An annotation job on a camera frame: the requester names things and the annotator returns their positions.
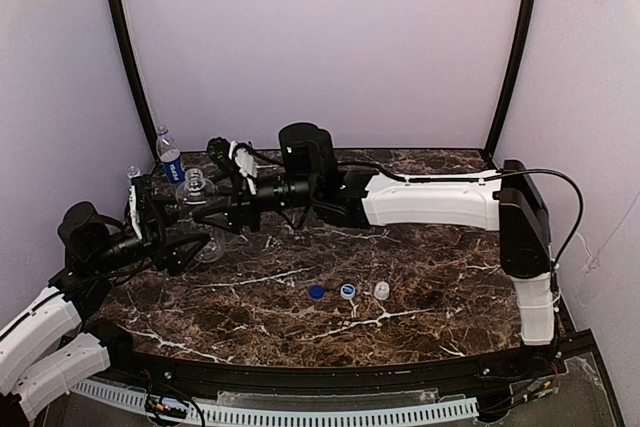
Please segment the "clear unlabeled plastic bottle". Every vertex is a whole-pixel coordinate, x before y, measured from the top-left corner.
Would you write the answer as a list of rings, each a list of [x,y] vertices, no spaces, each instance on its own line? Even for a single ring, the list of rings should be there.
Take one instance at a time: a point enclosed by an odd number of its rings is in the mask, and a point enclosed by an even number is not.
[[[199,250],[196,260],[201,263],[219,260],[224,254],[224,233],[201,222],[203,209],[212,207],[218,200],[217,187],[199,168],[191,168],[185,172],[184,181],[177,187],[175,199],[180,211],[182,231],[209,235],[208,243]]]

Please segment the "white cap blue label bottle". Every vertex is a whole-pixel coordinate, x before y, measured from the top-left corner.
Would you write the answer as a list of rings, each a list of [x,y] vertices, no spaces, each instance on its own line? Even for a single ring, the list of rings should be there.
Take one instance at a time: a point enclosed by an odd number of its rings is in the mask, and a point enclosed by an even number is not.
[[[141,170],[137,166],[130,166],[127,170],[127,178],[132,181],[134,178],[141,176]]]

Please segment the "blue cap pepsi bottle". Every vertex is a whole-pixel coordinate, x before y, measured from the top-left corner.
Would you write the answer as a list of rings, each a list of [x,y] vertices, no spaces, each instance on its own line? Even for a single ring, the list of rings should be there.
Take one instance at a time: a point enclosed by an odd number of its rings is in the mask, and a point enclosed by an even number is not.
[[[182,166],[181,151],[165,125],[156,128],[156,152],[162,164],[167,180],[171,184],[180,184],[185,174]]]

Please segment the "white bottle cap blue top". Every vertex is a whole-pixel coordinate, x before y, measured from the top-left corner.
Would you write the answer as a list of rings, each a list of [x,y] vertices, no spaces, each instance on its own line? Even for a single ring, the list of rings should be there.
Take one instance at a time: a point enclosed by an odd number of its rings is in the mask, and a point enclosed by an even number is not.
[[[350,300],[356,295],[356,288],[353,284],[346,283],[340,287],[340,295],[343,299]]]

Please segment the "clear plastic bottle cap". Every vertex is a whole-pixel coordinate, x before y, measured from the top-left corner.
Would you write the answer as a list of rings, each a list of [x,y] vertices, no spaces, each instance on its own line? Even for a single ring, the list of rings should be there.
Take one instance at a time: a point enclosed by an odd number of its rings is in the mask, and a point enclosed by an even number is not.
[[[387,300],[390,296],[390,285],[386,281],[376,283],[373,295],[377,300]]]

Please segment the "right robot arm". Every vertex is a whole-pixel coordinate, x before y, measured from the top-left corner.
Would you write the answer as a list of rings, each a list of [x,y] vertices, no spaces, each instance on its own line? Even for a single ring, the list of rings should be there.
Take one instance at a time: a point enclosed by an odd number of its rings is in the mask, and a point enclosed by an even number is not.
[[[555,271],[562,255],[551,247],[549,210],[533,176],[518,160],[471,174],[400,175],[372,162],[338,161],[330,133],[297,122],[278,134],[281,172],[260,177],[258,153],[222,137],[209,158],[230,193],[197,208],[195,222],[239,235],[259,230],[264,212],[310,208],[323,222],[368,229],[395,224],[475,227],[500,235],[500,266],[514,283],[522,342],[546,346],[556,335]]]

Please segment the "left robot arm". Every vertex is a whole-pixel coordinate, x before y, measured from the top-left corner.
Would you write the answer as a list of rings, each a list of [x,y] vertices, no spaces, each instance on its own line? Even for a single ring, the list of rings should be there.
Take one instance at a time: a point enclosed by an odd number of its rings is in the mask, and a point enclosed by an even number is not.
[[[147,175],[131,180],[126,212],[119,221],[82,201],[64,214],[63,268],[1,330],[3,423],[28,426],[80,382],[128,367],[131,334],[94,314],[120,280],[149,266],[178,275],[211,239],[205,232],[168,233],[178,204],[156,194]]]

